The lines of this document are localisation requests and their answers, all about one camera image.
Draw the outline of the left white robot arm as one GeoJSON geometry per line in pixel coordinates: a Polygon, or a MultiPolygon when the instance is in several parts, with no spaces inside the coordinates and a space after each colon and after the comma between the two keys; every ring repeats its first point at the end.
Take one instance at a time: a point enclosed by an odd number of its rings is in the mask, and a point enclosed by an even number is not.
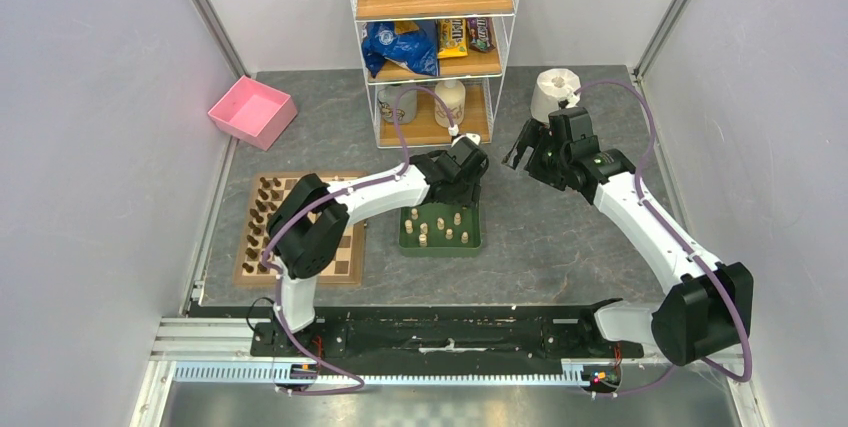
{"type": "Polygon", "coordinates": [[[348,227],[402,208],[478,202],[489,166],[480,143],[477,134],[461,134],[445,150],[407,155],[384,172],[339,182],[309,173],[295,183],[268,222],[270,239],[260,257],[277,276],[273,308],[281,348],[294,356],[311,348],[317,277],[348,227]]]}

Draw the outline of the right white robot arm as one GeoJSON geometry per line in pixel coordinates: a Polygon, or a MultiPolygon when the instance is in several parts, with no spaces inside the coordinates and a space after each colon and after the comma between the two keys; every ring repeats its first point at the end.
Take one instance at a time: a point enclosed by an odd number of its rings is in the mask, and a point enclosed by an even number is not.
{"type": "Polygon", "coordinates": [[[650,195],[636,166],[619,150],[604,150],[588,112],[579,107],[526,121],[503,161],[522,156],[529,176],[550,187],[580,193],[627,237],[664,293],[658,305],[612,301],[577,329],[579,347],[601,356],[617,341],[656,347],[677,366],[710,362],[739,346],[751,375],[749,340],[754,279],[740,262],[727,264],[694,240],[650,195]]]}

